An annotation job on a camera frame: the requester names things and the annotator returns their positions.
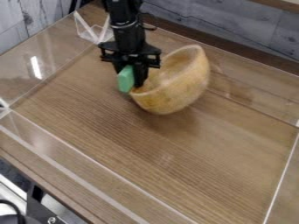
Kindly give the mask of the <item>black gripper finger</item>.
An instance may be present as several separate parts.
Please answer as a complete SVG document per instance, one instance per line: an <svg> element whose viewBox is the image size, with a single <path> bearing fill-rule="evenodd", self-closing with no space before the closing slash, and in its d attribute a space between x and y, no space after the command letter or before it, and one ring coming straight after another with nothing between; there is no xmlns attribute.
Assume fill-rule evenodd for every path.
<svg viewBox="0 0 299 224"><path fill-rule="evenodd" d="M125 66L126 66L126 63L122 61L113 63L113 68L114 68L117 74L121 72L121 70L124 69Z"/></svg>
<svg viewBox="0 0 299 224"><path fill-rule="evenodd" d="M134 87L140 88L144 85L148 77L148 67L141 62L133 64L133 75L134 75Z"/></svg>

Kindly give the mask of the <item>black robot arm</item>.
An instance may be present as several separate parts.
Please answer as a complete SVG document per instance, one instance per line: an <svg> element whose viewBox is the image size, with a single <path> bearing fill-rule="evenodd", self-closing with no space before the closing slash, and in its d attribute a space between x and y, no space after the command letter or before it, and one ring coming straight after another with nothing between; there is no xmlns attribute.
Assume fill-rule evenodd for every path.
<svg viewBox="0 0 299 224"><path fill-rule="evenodd" d="M128 67L132 71L133 87L140 88L148 78L150 68L161 64L161 50L145 41L145 32L156 28L144 26L141 12L142 0L101 0L109 15L113 40L101 42L101 60L113 65L116 72Z"/></svg>

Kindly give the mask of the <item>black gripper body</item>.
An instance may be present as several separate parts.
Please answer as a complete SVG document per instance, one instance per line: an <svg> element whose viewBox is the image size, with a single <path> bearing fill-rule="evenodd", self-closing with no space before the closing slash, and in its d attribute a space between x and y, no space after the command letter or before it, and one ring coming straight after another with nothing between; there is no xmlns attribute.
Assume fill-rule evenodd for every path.
<svg viewBox="0 0 299 224"><path fill-rule="evenodd" d="M101 42L101 60L105 62L133 65L141 62L148 67L160 67L161 50L145 42L145 29L140 24L113 26L113 41Z"/></svg>

